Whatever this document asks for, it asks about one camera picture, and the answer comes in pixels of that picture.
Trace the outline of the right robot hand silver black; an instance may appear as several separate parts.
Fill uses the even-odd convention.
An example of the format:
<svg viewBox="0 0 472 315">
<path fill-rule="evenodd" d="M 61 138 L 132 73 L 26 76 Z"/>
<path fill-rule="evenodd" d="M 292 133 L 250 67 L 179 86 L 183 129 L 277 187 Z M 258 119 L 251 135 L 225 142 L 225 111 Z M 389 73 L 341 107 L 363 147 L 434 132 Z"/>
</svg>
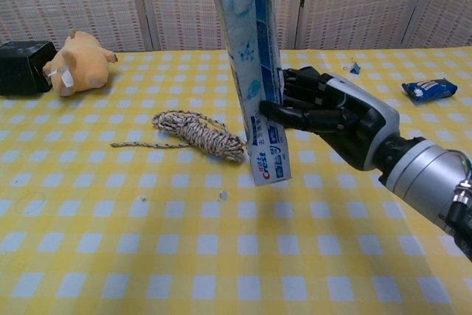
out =
<svg viewBox="0 0 472 315">
<path fill-rule="evenodd" d="M 384 169 L 382 150 L 399 136 L 399 113 L 348 79 L 312 66 L 285 69 L 283 103 L 260 102 L 267 119 L 321 137 L 351 167 Z"/>
</svg>

